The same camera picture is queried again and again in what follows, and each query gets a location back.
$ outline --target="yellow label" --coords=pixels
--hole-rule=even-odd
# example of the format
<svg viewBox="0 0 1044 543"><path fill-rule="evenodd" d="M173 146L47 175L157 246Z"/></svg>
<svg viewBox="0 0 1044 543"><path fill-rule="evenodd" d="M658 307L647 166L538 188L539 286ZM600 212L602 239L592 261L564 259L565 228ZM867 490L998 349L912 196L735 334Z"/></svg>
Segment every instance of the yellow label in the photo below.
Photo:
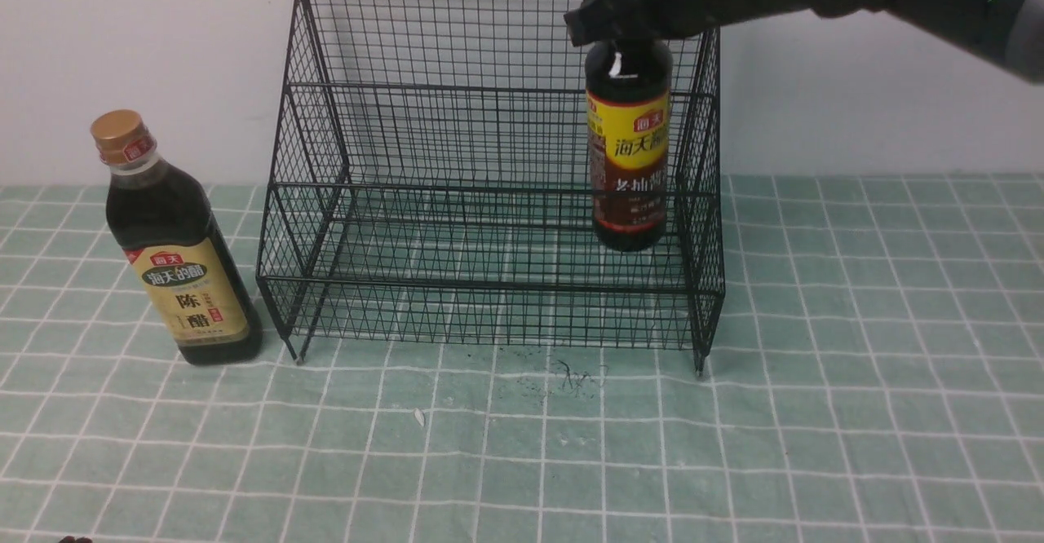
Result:
<svg viewBox="0 0 1044 543"><path fill-rule="evenodd" d="M652 100L620 104L588 93L588 126L606 138L606 158L624 170L651 166L667 152L667 93Z"/></svg>
<svg viewBox="0 0 1044 543"><path fill-rule="evenodd" d="M223 344L250 333L210 239L190 247L156 245L127 252L127 258L180 346Z"/></svg>

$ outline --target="haitian logo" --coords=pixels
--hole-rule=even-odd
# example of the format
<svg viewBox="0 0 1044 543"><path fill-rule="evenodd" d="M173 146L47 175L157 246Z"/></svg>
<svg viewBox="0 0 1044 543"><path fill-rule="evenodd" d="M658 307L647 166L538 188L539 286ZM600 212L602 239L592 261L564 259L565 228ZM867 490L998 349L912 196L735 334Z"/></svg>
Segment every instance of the haitian logo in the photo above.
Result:
<svg viewBox="0 0 1044 543"><path fill-rule="evenodd" d="M158 252L148 259L153 266L179 266L185 263L181 254L172 252Z"/></svg>
<svg viewBox="0 0 1044 543"><path fill-rule="evenodd" d="M663 118L664 113L660 109L645 113L645 115L635 119L635 133L640 134L649 129L656 129L660 125L663 125Z"/></svg>
<svg viewBox="0 0 1044 543"><path fill-rule="evenodd" d="M150 286L166 288L191 284L207 276L207 267L203 264L186 262L180 254L158 252L149 256L152 267L141 275L141 279Z"/></svg>

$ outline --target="bottle label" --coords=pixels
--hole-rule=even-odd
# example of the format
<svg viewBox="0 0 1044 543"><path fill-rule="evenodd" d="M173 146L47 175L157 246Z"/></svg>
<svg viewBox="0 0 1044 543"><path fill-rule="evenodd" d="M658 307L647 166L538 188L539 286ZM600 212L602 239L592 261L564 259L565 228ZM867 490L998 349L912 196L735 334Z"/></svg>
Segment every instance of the bottle label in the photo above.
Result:
<svg viewBox="0 0 1044 543"><path fill-rule="evenodd" d="M153 245L126 256L180 346L224 344L250 334L246 314L209 238L198 245Z"/></svg>
<svg viewBox="0 0 1044 543"><path fill-rule="evenodd" d="M608 229L637 233L667 217L669 94L639 103L614 103L588 93L588 149L594 218ZM628 196L618 193L638 192Z"/></svg>

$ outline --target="dark liquid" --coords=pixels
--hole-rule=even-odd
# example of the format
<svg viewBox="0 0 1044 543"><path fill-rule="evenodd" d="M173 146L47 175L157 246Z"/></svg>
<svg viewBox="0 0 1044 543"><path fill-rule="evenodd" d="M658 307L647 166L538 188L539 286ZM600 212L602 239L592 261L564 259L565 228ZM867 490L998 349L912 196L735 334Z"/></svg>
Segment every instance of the dark liquid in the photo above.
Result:
<svg viewBox="0 0 1044 543"><path fill-rule="evenodd" d="M614 68L616 53L620 54L618 69ZM661 42L599 42L588 53L584 70L587 89L595 97L614 103L637 103L654 99L670 88L671 55ZM607 197L606 202L614 199ZM592 222L598 240L617 252L647 250L667 231L666 219L636 233L611 230L593 217Z"/></svg>
<svg viewBox="0 0 1044 543"><path fill-rule="evenodd" d="M134 176L113 175L105 217L116 241L133 252L153 245L192 246L210 238L236 300L246 314L250 333L224 344L177 346L195 365L253 359L261 349L261 323L218 230L207 194L195 179L161 161Z"/></svg>

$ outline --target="black wire basket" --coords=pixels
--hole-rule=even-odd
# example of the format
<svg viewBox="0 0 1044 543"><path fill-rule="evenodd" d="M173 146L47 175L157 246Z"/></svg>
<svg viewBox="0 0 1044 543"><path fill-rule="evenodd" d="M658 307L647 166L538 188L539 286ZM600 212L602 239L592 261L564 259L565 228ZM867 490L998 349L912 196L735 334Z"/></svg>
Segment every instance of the black wire basket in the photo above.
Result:
<svg viewBox="0 0 1044 543"><path fill-rule="evenodd" d="M725 297L716 31L670 44L667 235L591 225L582 0L294 0L258 284L316 335L693 349Z"/></svg>

